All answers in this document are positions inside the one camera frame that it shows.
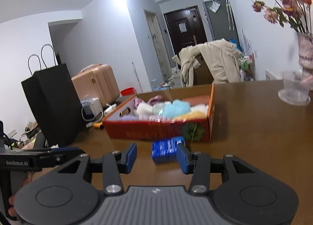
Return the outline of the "person left hand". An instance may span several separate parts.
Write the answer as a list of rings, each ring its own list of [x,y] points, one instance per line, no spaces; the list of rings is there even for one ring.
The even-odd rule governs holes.
[[[24,180],[24,182],[22,183],[22,187],[27,185],[28,183],[32,182],[32,173],[28,173],[27,174],[27,178]],[[15,195],[12,195],[9,199],[8,199],[9,204],[11,205],[11,207],[8,209],[8,213],[10,216],[12,217],[17,217],[16,214],[16,210],[14,207],[14,202],[15,202]]]

